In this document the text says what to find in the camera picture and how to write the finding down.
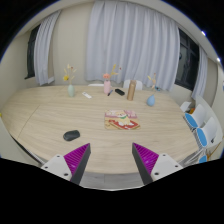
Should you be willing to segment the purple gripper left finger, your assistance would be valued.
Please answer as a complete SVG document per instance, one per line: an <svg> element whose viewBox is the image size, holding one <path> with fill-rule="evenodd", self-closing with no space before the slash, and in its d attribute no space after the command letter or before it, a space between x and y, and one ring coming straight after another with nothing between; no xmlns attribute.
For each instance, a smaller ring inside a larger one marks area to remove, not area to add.
<svg viewBox="0 0 224 224"><path fill-rule="evenodd" d="M42 166L42 169L79 185L90 154L90 144L87 143L64 156L55 155Z"/></svg>

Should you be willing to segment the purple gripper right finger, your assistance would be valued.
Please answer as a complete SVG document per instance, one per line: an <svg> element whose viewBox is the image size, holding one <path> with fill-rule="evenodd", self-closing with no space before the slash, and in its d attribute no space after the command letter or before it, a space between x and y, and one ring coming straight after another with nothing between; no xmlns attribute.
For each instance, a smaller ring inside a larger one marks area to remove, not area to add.
<svg viewBox="0 0 224 224"><path fill-rule="evenodd" d="M137 143L132 144L132 154L144 185L182 169L168 154L157 154Z"/></svg>

